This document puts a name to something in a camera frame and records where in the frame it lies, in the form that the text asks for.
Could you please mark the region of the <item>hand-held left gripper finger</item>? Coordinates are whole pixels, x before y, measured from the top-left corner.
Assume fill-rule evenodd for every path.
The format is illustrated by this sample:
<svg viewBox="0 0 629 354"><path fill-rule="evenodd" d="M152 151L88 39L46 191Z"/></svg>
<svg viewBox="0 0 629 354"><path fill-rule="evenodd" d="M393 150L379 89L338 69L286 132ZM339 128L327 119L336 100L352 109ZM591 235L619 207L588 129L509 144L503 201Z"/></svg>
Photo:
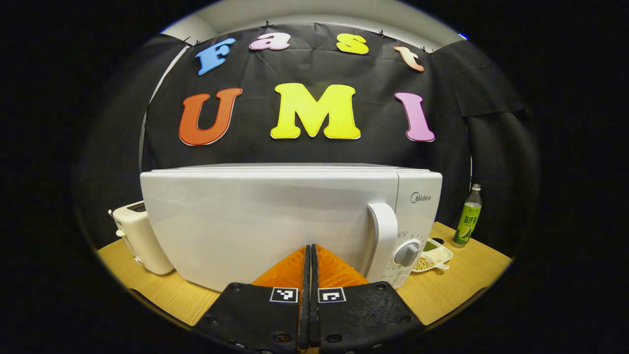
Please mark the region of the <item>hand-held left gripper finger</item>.
<svg viewBox="0 0 629 354"><path fill-rule="evenodd" d="M311 246L310 345L321 354L400 354L426 331L386 281L324 286L332 258Z"/></svg>
<svg viewBox="0 0 629 354"><path fill-rule="evenodd" d="M311 264L312 248L307 245L252 284L228 284L195 330L239 354L307 350Z"/></svg>

